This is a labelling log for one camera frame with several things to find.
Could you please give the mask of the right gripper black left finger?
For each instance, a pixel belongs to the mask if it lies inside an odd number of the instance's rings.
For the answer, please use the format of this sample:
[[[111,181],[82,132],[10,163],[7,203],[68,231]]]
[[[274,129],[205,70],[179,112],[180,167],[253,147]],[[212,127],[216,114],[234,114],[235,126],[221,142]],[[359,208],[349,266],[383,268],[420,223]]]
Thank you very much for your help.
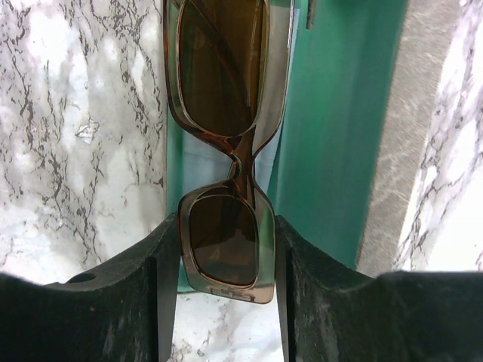
[[[171,214],[147,237],[66,283],[1,276],[3,361],[167,361],[180,245]]]

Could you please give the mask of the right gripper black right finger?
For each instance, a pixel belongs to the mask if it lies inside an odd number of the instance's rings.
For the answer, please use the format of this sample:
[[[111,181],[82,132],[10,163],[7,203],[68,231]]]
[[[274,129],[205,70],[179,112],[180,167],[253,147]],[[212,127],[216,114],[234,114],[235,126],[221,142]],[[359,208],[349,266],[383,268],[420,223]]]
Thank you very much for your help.
[[[370,278],[281,216],[276,292],[286,361],[480,361],[482,275],[397,271]]]

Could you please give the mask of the grey rectangular block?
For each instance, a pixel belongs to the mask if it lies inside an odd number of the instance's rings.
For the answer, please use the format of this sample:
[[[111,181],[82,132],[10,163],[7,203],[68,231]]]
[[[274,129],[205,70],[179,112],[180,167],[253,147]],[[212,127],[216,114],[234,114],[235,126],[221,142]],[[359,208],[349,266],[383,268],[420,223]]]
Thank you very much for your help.
[[[354,267],[396,70],[425,2],[292,2],[283,125],[265,194],[275,218]],[[168,196],[177,213],[191,191],[182,190],[186,131],[169,105],[168,130]]]

